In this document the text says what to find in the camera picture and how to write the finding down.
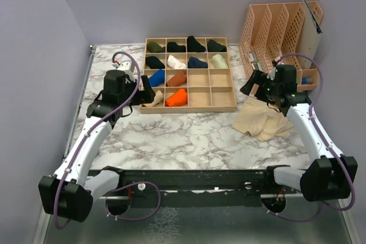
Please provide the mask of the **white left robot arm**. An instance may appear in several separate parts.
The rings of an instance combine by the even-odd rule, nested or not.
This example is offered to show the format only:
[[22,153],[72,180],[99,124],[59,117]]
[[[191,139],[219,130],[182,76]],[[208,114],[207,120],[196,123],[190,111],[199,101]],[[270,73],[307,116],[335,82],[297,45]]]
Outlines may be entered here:
[[83,222],[93,203],[108,192],[120,195],[126,181],[114,167],[103,168],[89,179],[91,165],[117,121],[125,118],[124,107],[151,103],[155,93],[137,62],[112,63],[103,88],[88,106],[82,131],[73,148],[53,175],[41,178],[38,189],[45,213]]

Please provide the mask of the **beige boxer underwear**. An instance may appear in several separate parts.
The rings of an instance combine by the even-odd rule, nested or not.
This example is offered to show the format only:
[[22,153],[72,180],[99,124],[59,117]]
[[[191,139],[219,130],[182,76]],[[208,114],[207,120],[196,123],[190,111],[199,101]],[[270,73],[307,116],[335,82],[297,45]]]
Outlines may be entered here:
[[278,107],[268,106],[253,97],[246,99],[232,127],[263,142],[283,137],[294,129]]

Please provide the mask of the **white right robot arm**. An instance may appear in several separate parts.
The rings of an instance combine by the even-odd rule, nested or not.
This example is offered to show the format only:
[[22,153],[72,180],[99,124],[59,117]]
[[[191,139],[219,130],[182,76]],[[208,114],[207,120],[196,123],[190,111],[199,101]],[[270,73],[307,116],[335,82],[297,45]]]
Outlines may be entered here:
[[295,67],[277,65],[269,74],[254,70],[240,91],[249,95],[254,85],[258,86],[255,98],[278,107],[295,127],[311,160],[305,170],[289,166],[271,168],[271,174],[262,180],[264,189],[276,193],[283,186],[291,187],[310,202],[354,199],[357,162],[334,144],[317,118],[307,93],[297,90]]

